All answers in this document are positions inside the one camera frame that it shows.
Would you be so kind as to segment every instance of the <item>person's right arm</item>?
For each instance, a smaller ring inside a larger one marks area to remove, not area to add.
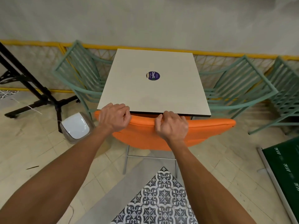
[[[189,151],[184,142],[188,132],[185,117],[165,111],[156,118],[155,128],[174,153],[198,223],[256,223],[230,192]]]

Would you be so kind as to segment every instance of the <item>orange chair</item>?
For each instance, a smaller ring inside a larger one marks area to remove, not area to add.
[[[98,120],[100,110],[95,112],[95,117]],[[142,117],[141,115],[132,114],[132,119],[129,125],[121,130],[120,132],[113,133],[113,136],[123,143],[128,145],[126,151],[125,166],[123,174],[126,172],[126,164],[129,156],[129,147],[133,146],[139,149],[150,149],[150,150],[165,150],[171,151],[168,144],[160,138],[155,132],[155,119]],[[221,134],[230,128],[232,128],[236,121],[233,119],[205,119],[205,120],[187,120],[189,123],[189,131],[185,137],[185,143],[188,147],[197,145],[203,142],[205,139]]]

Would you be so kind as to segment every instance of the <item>white square tabletop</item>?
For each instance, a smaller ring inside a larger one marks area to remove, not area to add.
[[[131,113],[210,117],[192,53],[118,49],[98,109],[124,103]]]

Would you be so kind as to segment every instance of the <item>sticker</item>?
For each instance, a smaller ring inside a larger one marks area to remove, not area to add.
[[[160,78],[160,74],[158,72],[155,71],[150,71],[147,73],[147,78],[149,80],[158,80]]]

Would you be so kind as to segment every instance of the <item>wall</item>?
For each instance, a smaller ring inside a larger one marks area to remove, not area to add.
[[[298,9],[299,0],[1,0],[0,39],[299,55]]]

